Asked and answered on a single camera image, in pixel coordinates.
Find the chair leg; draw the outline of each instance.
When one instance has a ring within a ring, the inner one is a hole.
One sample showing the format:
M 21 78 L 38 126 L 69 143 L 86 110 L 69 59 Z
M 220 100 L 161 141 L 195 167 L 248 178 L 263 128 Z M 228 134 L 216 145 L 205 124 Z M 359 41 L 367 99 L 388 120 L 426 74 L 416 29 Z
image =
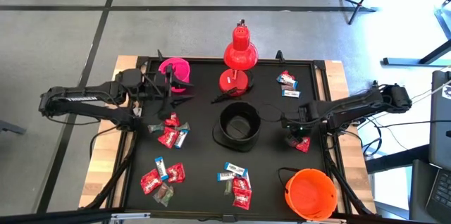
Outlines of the chair leg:
M 26 131 L 26 129 L 23 129 L 21 127 L 18 127 L 17 125 L 13 125 L 2 120 L 0 120 L 0 129 L 5 132 L 10 131 L 20 135 L 25 134 Z

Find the red desk lamp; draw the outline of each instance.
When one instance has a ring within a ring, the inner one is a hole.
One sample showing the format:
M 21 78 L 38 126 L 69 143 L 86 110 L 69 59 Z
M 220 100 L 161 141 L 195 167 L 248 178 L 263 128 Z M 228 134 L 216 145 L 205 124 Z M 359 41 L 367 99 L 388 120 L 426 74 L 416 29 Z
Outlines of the red desk lamp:
M 219 88 L 222 92 L 231 92 L 231 96 L 244 94 L 249 87 L 246 70 L 254 67 L 259 60 L 257 48 L 250 42 L 251 33 L 241 20 L 232 33 L 232 42 L 224 52 L 224 62 L 230 68 L 219 77 Z

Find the gray floor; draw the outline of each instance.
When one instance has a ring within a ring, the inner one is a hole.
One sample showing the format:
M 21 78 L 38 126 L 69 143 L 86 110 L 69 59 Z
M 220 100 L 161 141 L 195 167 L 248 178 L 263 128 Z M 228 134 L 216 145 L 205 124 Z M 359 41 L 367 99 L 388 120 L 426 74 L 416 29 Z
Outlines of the gray floor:
M 359 14 L 352 26 L 346 23 L 350 13 L 110 12 L 88 84 L 109 80 L 117 55 L 155 56 L 160 49 L 165 56 L 221 56 L 234 24 L 245 18 L 262 58 L 273 58 L 281 49 L 286 58 L 341 60 L 351 92 L 367 87 L 372 80 L 380 80 L 406 85 L 414 96 L 430 87 L 431 71 L 383 68 L 380 59 L 421 58 L 445 42 L 433 15 L 434 5 L 442 1 L 368 0 L 368 6 L 381 10 Z M 0 0 L 0 5 L 104 4 L 105 0 Z M 340 2 L 113 0 L 113 5 L 339 6 Z M 100 14 L 0 11 L 0 119 L 27 128 L 24 136 L 0 134 L 0 216 L 33 211 L 61 130 L 59 124 L 49 122 L 37 112 L 39 95 L 49 87 L 78 83 Z M 426 106 L 422 104 L 413 112 L 427 116 L 428 111 L 420 108 Z M 403 130 L 398 130 L 398 140 L 414 142 L 407 143 L 409 147 L 427 137 L 424 133 L 422 139 L 412 141 Z M 89 163 L 89 139 L 96 131 L 96 125 L 74 129 L 50 211 L 77 208 Z M 372 137 L 372 132 L 363 133 Z M 399 151 L 398 148 L 391 139 L 384 141 L 385 152 Z

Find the wooden table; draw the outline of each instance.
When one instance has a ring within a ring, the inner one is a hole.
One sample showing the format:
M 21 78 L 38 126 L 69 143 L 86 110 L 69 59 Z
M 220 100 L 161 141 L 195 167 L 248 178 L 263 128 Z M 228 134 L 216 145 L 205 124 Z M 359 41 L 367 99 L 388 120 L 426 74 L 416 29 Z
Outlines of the wooden table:
M 138 56 L 119 56 L 116 61 L 116 67 L 114 68 L 113 79 L 114 75 L 120 71 L 128 68 L 135 68 L 137 58 Z M 325 61 L 325 64 L 331 99 L 336 100 L 348 97 L 349 91 L 347 88 L 345 71 L 343 70 L 343 64 L 341 61 Z M 316 77 L 318 80 L 320 98 L 321 100 L 325 100 L 326 96 L 324 94 L 325 90 L 323 88 L 323 79 L 319 69 L 316 69 Z M 99 132 L 110 127 L 113 127 L 113 124 L 110 121 L 102 120 L 100 122 Z M 357 133 L 357 129 L 355 127 L 350 127 L 348 130 Z M 85 186 L 83 187 L 82 196 L 80 198 L 80 207 L 91 203 L 91 201 L 110 179 L 113 172 L 116 155 L 118 153 L 120 137 L 121 132 L 118 130 L 113 130 L 97 137 L 94 145 L 94 151 L 92 152 L 91 162 L 89 163 L 89 168 L 87 170 Z M 125 153 L 123 156 L 125 156 L 128 151 L 131 138 L 132 133 L 129 132 L 127 135 L 124 148 Z M 376 207 L 374 205 L 365 160 L 360 146 L 360 141 L 356 137 L 351 135 L 340 136 L 340 148 L 343 165 L 345 167 L 346 180 L 359 199 L 363 201 L 365 206 L 375 213 Z M 123 191 L 123 177 L 124 174 L 116 186 L 113 206 L 119 206 L 119 199 Z M 339 212 L 344 213 L 345 208 L 342 201 L 341 189 L 338 182 L 336 180 L 334 180 L 334 182 L 337 187 L 338 210 Z

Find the laptop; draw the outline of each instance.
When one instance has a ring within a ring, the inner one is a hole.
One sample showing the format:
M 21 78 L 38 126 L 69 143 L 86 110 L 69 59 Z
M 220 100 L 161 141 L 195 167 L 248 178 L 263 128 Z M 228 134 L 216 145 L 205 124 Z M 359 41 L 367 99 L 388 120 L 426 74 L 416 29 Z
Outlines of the laptop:
M 451 80 L 451 72 L 435 71 L 432 89 Z M 431 97 L 431 120 L 451 120 L 451 86 Z M 451 221 L 451 123 L 431 123 L 429 161 L 440 167 L 429 195 L 426 211 L 441 223 Z

